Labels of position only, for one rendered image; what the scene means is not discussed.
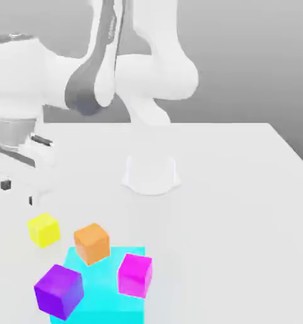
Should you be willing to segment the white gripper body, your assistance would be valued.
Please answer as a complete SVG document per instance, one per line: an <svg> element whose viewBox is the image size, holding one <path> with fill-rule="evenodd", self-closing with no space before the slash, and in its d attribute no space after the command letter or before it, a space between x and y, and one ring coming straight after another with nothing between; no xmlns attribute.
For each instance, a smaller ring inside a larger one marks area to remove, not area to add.
<svg viewBox="0 0 303 324"><path fill-rule="evenodd" d="M55 183L54 149L32 140L17 148L0 146L0 174L47 194Z"/></svg>

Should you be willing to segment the small yellow cube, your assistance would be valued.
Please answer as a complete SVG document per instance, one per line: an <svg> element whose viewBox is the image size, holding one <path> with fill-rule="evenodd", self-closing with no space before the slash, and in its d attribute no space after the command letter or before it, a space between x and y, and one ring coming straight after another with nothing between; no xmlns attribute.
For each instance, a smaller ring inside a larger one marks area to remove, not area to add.
<svg viewBox="0 0 303 324"><path fill-rule="evenodd" d="M31 240L40 248L45 248L61 238L59 222L49 213L42 213L27 222Z"/></svg>

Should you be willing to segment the small orange cube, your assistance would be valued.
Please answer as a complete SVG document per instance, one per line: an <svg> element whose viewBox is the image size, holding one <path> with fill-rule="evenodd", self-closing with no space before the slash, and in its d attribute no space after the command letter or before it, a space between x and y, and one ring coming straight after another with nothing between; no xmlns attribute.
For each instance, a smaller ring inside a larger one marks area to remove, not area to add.
<svg viewBox="0 0 303 324"><path fill-rule="evenodd" d="M110 242L108 233L98 224L92 223L74 233L75 250L87 265L110 256Z"/></svg>

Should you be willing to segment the small purple cube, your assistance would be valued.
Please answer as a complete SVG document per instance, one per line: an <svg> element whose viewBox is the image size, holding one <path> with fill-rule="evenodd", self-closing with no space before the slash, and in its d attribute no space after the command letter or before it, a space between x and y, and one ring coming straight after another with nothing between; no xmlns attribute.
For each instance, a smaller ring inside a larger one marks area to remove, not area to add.
<svg viewBox="0 0 303 324"><path fill-rule="evenodd" d="M61 265L53 265L34 285L41 311L67 320L84 297L82 275Z"/></svg>

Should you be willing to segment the small magenta cube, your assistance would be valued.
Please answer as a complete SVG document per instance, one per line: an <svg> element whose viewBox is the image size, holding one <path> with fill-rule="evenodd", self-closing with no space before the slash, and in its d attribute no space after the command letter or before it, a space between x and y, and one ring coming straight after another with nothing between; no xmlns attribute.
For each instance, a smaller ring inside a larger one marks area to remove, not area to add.
<svg viewBox="0 0 303 324"><path fill-rule="evenodd" d="M120 294L145 299L152 280L152 258L125 254L117 279Z"/></svg>

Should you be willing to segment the large cyan box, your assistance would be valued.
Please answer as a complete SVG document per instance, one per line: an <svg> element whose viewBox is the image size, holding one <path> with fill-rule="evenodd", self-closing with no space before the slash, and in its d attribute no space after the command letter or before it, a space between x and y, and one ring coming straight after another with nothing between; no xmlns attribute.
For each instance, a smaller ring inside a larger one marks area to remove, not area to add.
<svg viewBox="0 0 303 324"><path fill-rule="evenodd" d="M51 324L144 324L144 300L118 292L118 268L125 254L145 254L144 247L112 247L111 255L87 266L74 247L64 267L82 274L84 297L67 320L50 316Z"/></svg>

